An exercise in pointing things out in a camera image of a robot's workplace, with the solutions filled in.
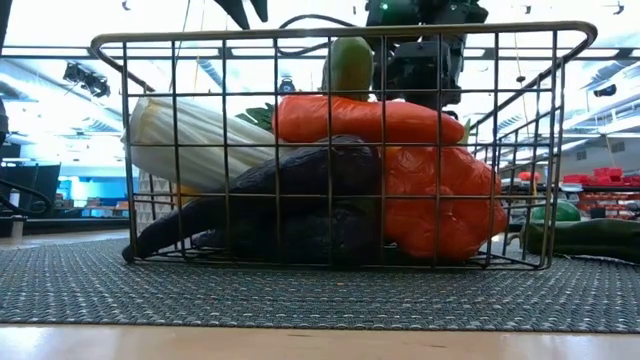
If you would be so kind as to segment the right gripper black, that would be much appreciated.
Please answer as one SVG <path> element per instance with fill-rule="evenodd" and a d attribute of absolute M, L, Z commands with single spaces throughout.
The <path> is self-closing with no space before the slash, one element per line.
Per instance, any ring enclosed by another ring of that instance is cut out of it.
<path fill-rule="evenodd" d="M 481 24 L 488 17 L 488 11 L 479 5 L 479 0 L 367 0 L 365 10 L 368 12 L 367 27 Z M 409 35 L 385 41 L 369 37 L 366 41 L 378 62 L 386 51 L 389 64 L 410 58 L 436 63 L 437 35 Z M 428 90 L 426 95 L 417 93 L 424 88 L 419 65 L 388 65 L 386 70 L 387 100 L 403 99 L 434 110 L 458 105 L 461 101 L 460 86 L 447 70 L 438 70 L 436 66 L 431 68 L 425 86 Z"/>

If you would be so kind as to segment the orange carrot with greens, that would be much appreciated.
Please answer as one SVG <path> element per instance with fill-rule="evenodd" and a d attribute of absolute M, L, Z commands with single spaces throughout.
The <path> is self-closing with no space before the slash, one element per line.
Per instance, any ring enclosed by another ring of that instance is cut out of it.
<path fill-rule="evenodd" d="M 369 142 L 455 144 L 465 135 L 455 118 L 409 102 L 364 102 L 339 96 L 282 98 L 272 124 L 281 140 L 311 143 L 327 136 L 356 135 Z"/>

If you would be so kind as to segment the orange bell pepper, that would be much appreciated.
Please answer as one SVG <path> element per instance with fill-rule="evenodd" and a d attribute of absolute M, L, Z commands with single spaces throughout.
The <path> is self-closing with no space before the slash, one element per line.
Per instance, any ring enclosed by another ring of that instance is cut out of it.
<path fill-rule="evenodd" d="M 504 230 L 500 183 L 464 147 L 386 150 L 385 235 L 414 258 L 465 261 Z"/>

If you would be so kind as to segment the white green leek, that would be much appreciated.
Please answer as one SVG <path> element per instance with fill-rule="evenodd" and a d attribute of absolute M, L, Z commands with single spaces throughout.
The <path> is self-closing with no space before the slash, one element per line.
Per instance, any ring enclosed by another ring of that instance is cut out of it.
<path fill-rule="evenodd" d="M 277 152 L 269 131 L 183 97 L 139 99 L 121 142 L 138 169 L 193 190 L 222 186 Z"/>

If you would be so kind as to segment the dark purple eggplant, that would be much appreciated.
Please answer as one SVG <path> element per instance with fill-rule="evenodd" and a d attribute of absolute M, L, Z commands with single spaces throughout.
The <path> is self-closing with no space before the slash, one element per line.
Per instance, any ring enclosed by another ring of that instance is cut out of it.
<path fill-rule="evenodd" d="M 371 201 L 379 192 L 378 152 L 355 136 L 323 139 L 254 166 L 212 196 L 197 198 L 147 226 L 122 251 L 125 261 L 154 252 L 208 230 L 225 229 L 239 220 L 271 220 L 281 231 L 281 218 L 318 208 L 333 211 L 340 201 Z"/>

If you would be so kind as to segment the green lime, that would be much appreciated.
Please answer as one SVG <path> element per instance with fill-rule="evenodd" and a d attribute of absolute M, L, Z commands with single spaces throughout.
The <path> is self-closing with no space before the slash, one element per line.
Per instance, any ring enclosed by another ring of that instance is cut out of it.
<path fill-rule="evenodd" d="M 535 207 L 531 211 L 531 219 L 534 221 L 543 221 L 545 219 L 546 206 Z M 556 220 L 557 221 L 580 221 L 581 213 L 579 209 L 563 200 L 558 200 L 556 204 Z"/>

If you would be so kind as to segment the black spotlight cluster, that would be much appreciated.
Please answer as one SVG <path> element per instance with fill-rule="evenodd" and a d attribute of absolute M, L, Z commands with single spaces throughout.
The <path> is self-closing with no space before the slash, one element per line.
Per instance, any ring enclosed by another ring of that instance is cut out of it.
<path fill-rule="evenodd" d="M 78 63 L 68 63 L 66 65 L 63 79 L 73 85 L 79 85 L 93 97 L 101 98 L 111 95 L 111 88 L 106 77 L 88 71 Z"/>

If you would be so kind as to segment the shelf with red bins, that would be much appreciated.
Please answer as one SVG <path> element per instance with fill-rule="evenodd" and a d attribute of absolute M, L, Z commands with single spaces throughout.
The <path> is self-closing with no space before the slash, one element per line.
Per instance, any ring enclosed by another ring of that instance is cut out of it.
<path fill-rule="evenodd" d="M 587 174 L 568 174 L 559 180 L 559 188 L 547 188 L 538 172 L 519 171 L 502 179 L 502 202 L 513 224 L 531 219 L 535 207 L 555 211 L 558 200 L 575 205 L 581 220 L 613 218 L 640 220 L 640 175 L 625 175 L 619 167 L 602 167 Z"/>

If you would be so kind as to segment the grey woven placemat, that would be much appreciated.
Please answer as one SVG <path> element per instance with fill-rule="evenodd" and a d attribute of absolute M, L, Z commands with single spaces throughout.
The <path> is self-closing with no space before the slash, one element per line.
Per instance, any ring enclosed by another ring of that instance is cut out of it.
<path fill-rule="evenodd" d="M 0 250 L 0 322 L 640 334 L 640 267 L 329 272 L 126 264 L 122 240 Z"/>

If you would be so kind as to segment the long black counter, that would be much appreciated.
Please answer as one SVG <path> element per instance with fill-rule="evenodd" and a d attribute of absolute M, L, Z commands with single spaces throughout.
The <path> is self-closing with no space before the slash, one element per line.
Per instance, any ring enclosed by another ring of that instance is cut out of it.
<path fill-rule="evenodd" d="M 118 201 L 89 200 L 76 205 L 71 200 L 56 200 L 46 214 L 29 217 L 24 225 L 25 235 L 42 235 L 73 232 L 128 229 L 130 225 L 127 206 L 119 207 Z"/>

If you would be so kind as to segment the long ceiling light rail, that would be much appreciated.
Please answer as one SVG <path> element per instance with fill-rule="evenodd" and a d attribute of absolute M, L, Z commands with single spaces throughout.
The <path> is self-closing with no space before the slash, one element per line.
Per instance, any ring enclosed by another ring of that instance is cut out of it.
<path fill-rule="evenodd" d="M 204 48 L 182 47 L 176 53 L 182 58 L 211 58 L 217 59 L 222 55 L 222 48 L 209 46 Z M 161 59 L 170 57 L 172 50 L 167 46 L 127 46 L 127 55 L 136 59 Z M 227 58 L 242 59 L 262 59 L 273 57 L 275 50 L 269 47 L 229 47 L 227 49 Z M 552 49 L 544 47 L 501 47 L 498 51 L 490 47 L 468 47 L 464 50 L 463 55 L 466 59 L 472 60 L 489 60 L 498 54 L 501 59 L 515 58 L 527 60 L 544 60 L 551 58 Z M 96 59 L 97 56 L 88 47 L 74 46 L 10 46 L 3 52 L 7 58 L 63 58 L 63 59 Z M 603 61 L 603 60 L 619 60 L 619 61 L 636 61 L 640 60 L 640 48 L 620 47 L 606 48 L 596 47 L 588 48 L 576 56 L 577 59 L 583 61 Z"/>

